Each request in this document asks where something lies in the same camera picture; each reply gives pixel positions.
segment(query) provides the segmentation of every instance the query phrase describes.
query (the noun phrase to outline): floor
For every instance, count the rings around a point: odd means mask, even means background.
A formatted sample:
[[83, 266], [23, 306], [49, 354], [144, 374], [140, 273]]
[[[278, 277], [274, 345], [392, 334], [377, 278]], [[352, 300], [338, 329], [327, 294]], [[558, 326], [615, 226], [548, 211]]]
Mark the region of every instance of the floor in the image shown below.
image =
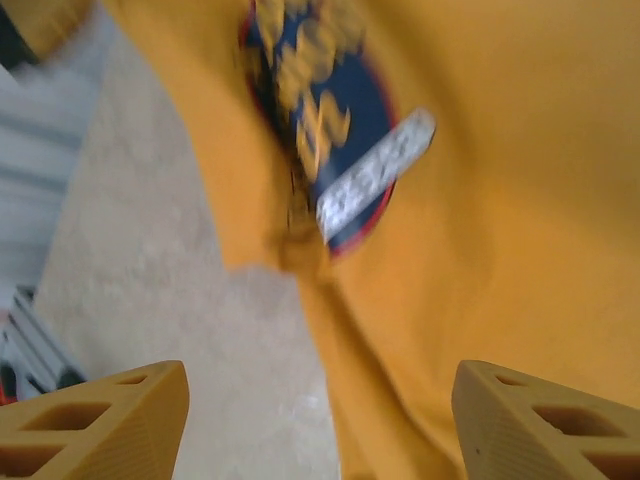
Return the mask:
[[322, 367], [290, 278], [230, 274], [193, 153], [124, 38], [112, 50], [36, 308], [94, 378], [185, 363], [177, 480], [335, 480]]

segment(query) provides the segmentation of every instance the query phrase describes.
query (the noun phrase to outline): t-shirt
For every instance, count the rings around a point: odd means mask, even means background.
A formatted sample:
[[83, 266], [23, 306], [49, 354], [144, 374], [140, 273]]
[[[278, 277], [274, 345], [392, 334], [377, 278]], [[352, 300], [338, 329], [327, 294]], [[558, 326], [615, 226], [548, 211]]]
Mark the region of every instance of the t-shirt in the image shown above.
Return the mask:
[[297, 277], [343, 478], [464, 478], [463, 359], [640, 407], [637, 0], [105, 3], [228, 267]]

